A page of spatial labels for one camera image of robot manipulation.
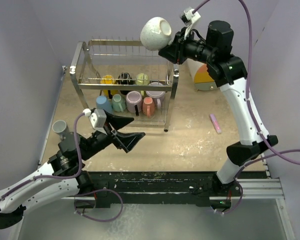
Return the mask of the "grey speckled mug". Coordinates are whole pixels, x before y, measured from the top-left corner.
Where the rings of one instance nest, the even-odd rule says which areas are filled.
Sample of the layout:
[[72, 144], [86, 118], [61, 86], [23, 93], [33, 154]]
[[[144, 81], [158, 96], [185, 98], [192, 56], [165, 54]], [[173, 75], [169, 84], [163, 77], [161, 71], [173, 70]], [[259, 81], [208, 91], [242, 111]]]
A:
[[140, 41], [149, 51], [158, 51], [172, 42], [172, 28], [162, 17], [151, 18], [140, 32]]

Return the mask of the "teal cup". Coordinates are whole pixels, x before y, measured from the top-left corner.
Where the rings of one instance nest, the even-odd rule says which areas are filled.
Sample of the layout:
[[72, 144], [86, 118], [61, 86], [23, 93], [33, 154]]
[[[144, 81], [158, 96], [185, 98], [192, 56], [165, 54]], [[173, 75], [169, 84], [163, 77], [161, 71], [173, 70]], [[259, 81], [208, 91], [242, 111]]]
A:
[[115, 112], [124, 112], [126, 109], [126, 101], [120, 94], [115, 94], [112, 96], [111, 106]]

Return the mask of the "purple mug black handle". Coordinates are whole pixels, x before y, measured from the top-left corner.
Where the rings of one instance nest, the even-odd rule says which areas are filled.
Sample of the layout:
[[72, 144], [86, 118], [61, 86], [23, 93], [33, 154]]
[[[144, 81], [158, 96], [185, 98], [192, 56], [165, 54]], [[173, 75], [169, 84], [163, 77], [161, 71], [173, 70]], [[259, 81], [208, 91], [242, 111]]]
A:
[[140, 115], [142, 111], [143, 98], [140, 92], [138, 91], [130, 91], [126, 95], [126, 108], [127, 110], [135, 114], [136, 116]]

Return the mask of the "blue cup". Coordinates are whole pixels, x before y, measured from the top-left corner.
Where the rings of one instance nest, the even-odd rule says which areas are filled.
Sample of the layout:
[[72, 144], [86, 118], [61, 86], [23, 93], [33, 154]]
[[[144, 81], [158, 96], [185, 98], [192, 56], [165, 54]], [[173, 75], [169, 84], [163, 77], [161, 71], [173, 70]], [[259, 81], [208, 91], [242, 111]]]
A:
[[111, 102], [106, 96], [103, 95], [100, 95], [96, 98], [96, 108], [99, 110], [104, 110], [110, 114], [114, 113]]

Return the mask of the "salmon pink mug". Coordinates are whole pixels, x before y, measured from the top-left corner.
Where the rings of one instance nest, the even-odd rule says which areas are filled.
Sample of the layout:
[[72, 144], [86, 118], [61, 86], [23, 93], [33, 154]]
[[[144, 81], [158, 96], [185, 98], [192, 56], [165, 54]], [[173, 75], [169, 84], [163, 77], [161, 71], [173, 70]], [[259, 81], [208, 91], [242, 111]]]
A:
[[151, 97], [145, 97], [142, 104], [143, 113], [150, 118], [155, 113], [155, 103]]

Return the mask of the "lime green mug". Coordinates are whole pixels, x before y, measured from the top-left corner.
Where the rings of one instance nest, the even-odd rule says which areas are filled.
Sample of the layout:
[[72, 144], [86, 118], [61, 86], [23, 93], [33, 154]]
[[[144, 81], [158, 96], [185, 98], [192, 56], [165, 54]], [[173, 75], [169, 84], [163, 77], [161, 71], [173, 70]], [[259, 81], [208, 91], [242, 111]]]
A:
[[147, 86], [150, 83], [148, 75], [145, 73], [139, 73], [136, 76], [135, 83], [137, 86]]

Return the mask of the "lilac mug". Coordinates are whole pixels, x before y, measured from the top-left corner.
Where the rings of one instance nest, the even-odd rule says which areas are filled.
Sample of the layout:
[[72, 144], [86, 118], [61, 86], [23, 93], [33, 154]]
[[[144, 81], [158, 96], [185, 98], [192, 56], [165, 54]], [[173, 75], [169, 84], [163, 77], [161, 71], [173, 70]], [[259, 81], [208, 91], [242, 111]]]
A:
[[156, 91], [156, 90], [147, 90], [146, 91], [146, 95], [148, 97], [151, 97], [154, 101], [155, 106], [157, 107], [157, 109], [161, 109], [163, 106], [163, 102], [165, 99], [165, 91]]

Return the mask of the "black mug white interior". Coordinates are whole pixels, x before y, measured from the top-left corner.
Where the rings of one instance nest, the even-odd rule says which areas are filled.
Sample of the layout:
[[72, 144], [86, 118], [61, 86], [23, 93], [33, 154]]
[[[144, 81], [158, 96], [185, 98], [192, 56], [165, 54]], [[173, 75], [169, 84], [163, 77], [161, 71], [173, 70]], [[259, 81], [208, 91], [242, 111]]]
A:
[[118, 84], [120, 84], [120, 85], [134, 85], [135, 80], [132, 79], [131, 75], [128, 72], [122, 72], [118, 76]]

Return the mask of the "yellow mug black handle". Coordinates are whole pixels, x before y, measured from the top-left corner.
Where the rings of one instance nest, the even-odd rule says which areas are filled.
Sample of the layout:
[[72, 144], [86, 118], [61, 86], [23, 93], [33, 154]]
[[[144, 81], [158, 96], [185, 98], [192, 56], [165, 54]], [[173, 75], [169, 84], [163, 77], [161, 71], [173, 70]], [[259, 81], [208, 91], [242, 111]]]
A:
[[[114, 79], [114, 77], [112, 75], [105, 75], [101, 78], [101, 81], [100, 81], [101, 84], [105, 84], [105, 85], [116, 85], [117, 82], [116, 80]], [[104, 89], [103, 90], [103, 94], [108, 97], [109, 99], [112, 99], [113, 96], [115, 94], [118, 93], [118, 90], [110, 90], [110, 89]]]

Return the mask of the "metal dish rack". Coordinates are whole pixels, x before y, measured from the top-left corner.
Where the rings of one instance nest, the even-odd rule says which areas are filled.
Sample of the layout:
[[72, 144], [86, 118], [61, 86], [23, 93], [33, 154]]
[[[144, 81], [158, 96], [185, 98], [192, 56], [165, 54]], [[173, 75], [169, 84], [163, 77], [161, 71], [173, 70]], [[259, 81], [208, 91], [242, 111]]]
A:
[[[118, 84], [118, 76], [121, 73], [129, 73], [135, 84]], [[136, 84], [136, 76], [140, 73], [147, 74], [148, 85]], [[118, 90], [121, 95], [130, 91], [143, 94], [146, 91], [165, 91], [162, 108], [157, 109], [152, 118], [137, 117], [132, 125], [162, 127], [165, 132], [169, 130], [179, 83], [179, 68], [160, 57], [157, 52], [145, 49], [139, 40], [80, 41], [77, 43], [69, 74], [83, 108], [89, 106], [84, 90], [97, 90], [100, 95], [104, 95], [103, 90]], [[101, 79], [105, 75], [113, 76], [116, 84], [101, 84]]]

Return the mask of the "small grey cup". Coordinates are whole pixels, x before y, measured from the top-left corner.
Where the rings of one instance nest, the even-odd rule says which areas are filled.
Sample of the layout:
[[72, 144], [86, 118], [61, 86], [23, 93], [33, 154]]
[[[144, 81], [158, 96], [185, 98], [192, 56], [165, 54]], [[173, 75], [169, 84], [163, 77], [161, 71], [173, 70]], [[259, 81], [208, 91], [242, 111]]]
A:
[[64, 120], [57, 120], [52, 124], [52, 131], [56, 133], [62, 141], [69, 132], [69, 127]]

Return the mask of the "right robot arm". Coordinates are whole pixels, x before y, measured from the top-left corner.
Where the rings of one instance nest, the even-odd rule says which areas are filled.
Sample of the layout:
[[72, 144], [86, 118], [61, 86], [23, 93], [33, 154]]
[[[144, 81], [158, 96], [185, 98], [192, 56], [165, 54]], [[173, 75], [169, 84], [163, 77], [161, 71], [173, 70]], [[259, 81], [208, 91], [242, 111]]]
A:
[[182, 64], [191, 59], [207, 65], [208, 75], [225, 96], [232, 110], [239, 133], [239, 141], [226, 148], [227, 160], [212, 181], [212, 190], [225, 195], [244, 164], [256, 159], [269, 147], [278, 144], [278, 137], [269, 134], [263, 125], [251, 93], [247, 87], [247, 70], [241, 58], [231, 53], [234, 31], [228, 22], [209, 23], [206, 38], [195, 40], [196, 29], [185, 36], [186, 28], [177, 32], [169, 43], [159, 48], [158, 54]]

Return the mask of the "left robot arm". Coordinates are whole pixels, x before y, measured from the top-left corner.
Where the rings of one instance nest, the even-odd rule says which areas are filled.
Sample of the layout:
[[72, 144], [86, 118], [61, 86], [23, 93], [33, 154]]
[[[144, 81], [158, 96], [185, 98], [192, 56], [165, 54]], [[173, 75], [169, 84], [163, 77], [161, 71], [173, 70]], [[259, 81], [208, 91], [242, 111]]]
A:
[[64, 197], [88, 196], [95, 191], [84, 161], [110, 145], [130, 152], [146, 135], [119, 130], [134, 121], [132, 117], [113, 115], [100, 109], [86, 108], [79, 114], [87, 117], [95, 130], [85, 138], [74, 129], [58, 144], [58, 152], [41, 167], [19, 182], [0, 190], [0, 230], [9, 228], [30, 211]]

